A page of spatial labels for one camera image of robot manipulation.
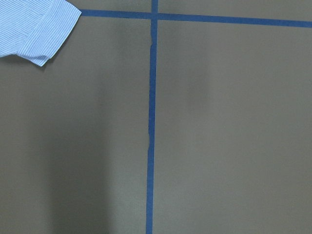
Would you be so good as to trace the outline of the vertical blue tape line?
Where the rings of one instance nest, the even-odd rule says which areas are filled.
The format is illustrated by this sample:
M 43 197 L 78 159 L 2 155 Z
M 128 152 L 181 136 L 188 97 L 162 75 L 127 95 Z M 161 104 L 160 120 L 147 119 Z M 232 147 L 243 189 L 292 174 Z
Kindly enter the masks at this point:
M 149 74 L 149 147 L 147 154 L 147 184 L 146 184 L 146 227 L 147 234 L 153 233 L 154 211 L 154 168 L 155 168 L 155 122 L 156 122 L 156 66 L 157 66 L 157 33 L 158 33 L 158 1 L 151 1 L 151 46 Z

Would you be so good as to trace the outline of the horizontal blue tape line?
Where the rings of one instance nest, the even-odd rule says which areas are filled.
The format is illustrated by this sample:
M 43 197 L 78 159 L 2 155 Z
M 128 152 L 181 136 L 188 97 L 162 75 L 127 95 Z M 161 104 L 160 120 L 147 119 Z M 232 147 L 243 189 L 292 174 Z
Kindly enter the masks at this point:
M 189 21 L 189 22 L 211 22 L 211 23 L 300 27 L 300 28 L 311 28 L 312 27 L 311 21 L 302 21 L 302 20 L 260 19 L 260 18 L 185 15 L 185 14 L 169 14 L 169 13 L 128 12 L 128 11 L 109 11 L 109 10 L 91 10 L 91 9 L 81 9 L 81 12 L 82 12 L 82 15 L 86 16 L 86 17 Z

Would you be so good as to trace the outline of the light blue striped shirt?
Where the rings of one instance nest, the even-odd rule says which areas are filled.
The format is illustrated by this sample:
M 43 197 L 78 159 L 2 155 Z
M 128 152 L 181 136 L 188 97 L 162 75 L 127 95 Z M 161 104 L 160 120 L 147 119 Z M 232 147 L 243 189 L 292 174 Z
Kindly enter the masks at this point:
M 66 0 L 2 0 L 0 56 L 42 67 L 66 41 L 81 11 Z

